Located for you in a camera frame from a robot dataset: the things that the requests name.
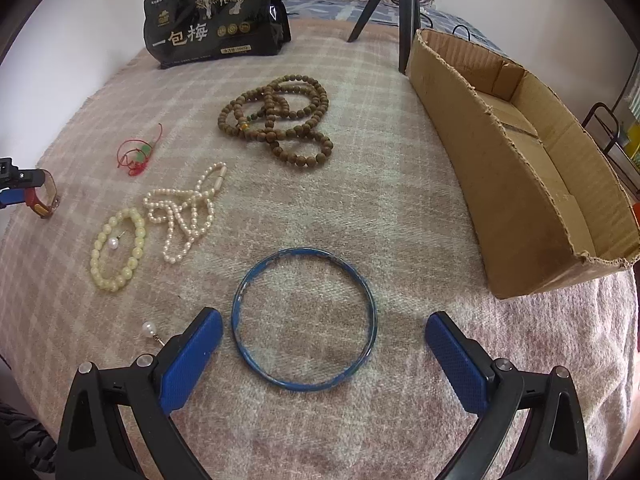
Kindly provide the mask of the black snack bag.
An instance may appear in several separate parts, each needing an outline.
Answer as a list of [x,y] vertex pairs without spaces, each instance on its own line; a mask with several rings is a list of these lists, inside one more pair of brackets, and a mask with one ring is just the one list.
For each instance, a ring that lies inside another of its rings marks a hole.
[[144,0],[146,50],[163,68],[276,55],[291,41],[282,0]]

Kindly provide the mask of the brown strap wristwatch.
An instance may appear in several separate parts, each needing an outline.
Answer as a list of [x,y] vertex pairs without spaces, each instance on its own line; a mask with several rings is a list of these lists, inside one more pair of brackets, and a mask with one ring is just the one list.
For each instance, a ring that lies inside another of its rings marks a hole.
[[24,189],[25,204],[41,219],[49,219],[60,203],[58,188],[47,169],[35,169],[34,180]]

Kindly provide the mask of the pink plaid blanket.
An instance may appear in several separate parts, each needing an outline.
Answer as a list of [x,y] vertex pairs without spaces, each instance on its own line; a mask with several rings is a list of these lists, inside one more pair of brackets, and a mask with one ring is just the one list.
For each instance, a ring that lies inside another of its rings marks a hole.
[[[342,24],[298,21],[274,58],[163,70],[139,53],[89,98],[40,158],[61,193],[55,215],[12,211],[1,242],[1,352],[40,422],[61,425],[77,367],[120,367],[181,332],[205,307],[228,314],[254,264],[281,248],[333,252],[367,280],[378,338],[352,379],[318,393],[274,388],[224,338],[175,423],[215,479],[431,479],[474,418],[423,340],[444,310],[490,354],[523,370],[573,375],[589,474],[613,469],[631,410],[637,293],[631,272],[546,294],[492,296],[456,174],[382,28],[356,44]],[[317,78],[334,144],[314,171],[260,143],[224,136],[217,117],[238,94],[284,74]],[[143,174],[116,166],[130,138],[162,140]],[[210,232],[183,262],[162,257],[148,226],[139,269],[120,292],[96,288],[94,241],[108,218],[152,188],[190,188],[215,162],[228,174]]]

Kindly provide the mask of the cardboard box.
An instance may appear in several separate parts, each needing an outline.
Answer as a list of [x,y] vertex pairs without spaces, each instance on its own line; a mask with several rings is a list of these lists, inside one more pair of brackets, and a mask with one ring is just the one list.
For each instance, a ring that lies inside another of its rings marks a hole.
[[537,76],[458,36],[416,33],[407,75],[446,148],[498,298],[631,268],[639,222],[597,143]]

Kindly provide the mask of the pearl earring near gripper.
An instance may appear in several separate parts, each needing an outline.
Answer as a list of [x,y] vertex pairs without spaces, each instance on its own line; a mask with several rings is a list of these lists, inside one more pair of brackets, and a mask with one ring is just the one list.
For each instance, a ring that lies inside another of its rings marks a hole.
[[154,322],[152,321],[144,322],[142,324],[141,331],[142,331],[142,335],[145,336],[145,338],[154,340],[161,347],[165,345],[165,343],[162,341],[162,338],[160,338],[160,335],[158,334],[157,326]]

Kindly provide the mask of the black tripod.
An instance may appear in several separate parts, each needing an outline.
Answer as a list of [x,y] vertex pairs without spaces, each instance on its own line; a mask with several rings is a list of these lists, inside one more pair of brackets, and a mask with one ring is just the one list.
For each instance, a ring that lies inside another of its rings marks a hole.
[[[370,20],[374,10],[382,0],[368,0],[364,6],[356,25],[352,29],[347,41],[356,41],[364,26]],[[399,53],[398,70],[404,74],[409,61],[409,54],[416,31],[421,27],[419,0],[399,0]]]

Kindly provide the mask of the blue patterned bedsheet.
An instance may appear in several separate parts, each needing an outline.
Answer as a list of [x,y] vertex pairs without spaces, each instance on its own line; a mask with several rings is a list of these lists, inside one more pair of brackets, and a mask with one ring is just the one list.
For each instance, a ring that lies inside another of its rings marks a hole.
[[[347,0],[282,0],[290,18],[321,18],[322,20],[346,21],[356,23],[366,4],[361,1]],[[374,24],[398,27],[399,6],[395,3],[380,3],[370,17]],[[439,10],[427,8],[421,11],[421,25],[438,32],[454,34],[480,44],[481,46],[503,54],[494,42],[479,29],[463,18]]]

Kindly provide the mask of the black metal rack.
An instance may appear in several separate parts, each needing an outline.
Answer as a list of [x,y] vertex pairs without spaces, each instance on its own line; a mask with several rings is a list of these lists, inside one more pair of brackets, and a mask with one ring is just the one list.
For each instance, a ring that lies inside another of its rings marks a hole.
[[612,105],[594,103],[582,121],[585,129],[598,126],[594,134],[600,150],[622,180],[639,193],[639,53]]

